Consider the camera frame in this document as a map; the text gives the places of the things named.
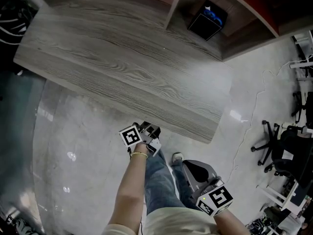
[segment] jeans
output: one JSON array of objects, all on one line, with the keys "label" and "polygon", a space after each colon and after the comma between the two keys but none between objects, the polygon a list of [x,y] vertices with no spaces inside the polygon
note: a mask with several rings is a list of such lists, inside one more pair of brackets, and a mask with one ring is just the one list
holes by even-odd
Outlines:
[{"label": "jeans", "polygon": [[182,172],[182,161],[175,161],[172,168],[180,200],[175,194],[172,174],[162,152],[159,151],[155,157],[150,156],[147,159],[145,176],[147,215],[163,207],[187,207],[199,210],[190,200],[192,191]]}]

